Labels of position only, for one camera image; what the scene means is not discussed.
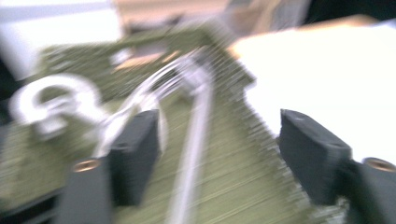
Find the green fabric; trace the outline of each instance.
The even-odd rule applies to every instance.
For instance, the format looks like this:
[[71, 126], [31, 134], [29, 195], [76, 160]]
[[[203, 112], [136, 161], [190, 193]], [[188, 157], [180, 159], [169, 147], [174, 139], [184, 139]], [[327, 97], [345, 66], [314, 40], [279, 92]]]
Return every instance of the green fabric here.
[[[210, 139], [199, 182], [197, 223], [323, 223], [341, 220], [344, 207], [313, 207], [279, 158], [276, 142], [245, 104], [243, 89], [253, 80], [221, 49], [219, 35], [206, 27], [140, 35], [119, 43], [58, 46], [46, 49], [31, 80], [61, 72], [83, 75], [103, 95], [105, 107], [116, 110], [133, 88], [163, 66], [150, 65], [114, 72], [108, 57], [117, 50], [166, 41], [169, 53], [210, 49], [216, 76]], [[60, 94], [46, 92], [44, 98]], [[169, 125], [169, 144], [156, 165], [140, 207], [115, 208], [116, 223], [163, 223], [188, 128], [191, 102], [175, 92], [162, 101]], [[7, 210], [64, 184], [68, 165], [89, 156], [94, 142], [90, 127], [70, 119], [67, 134], [40, 142], [29, 127], [13, 124], [0, 165], [0, 199]]]

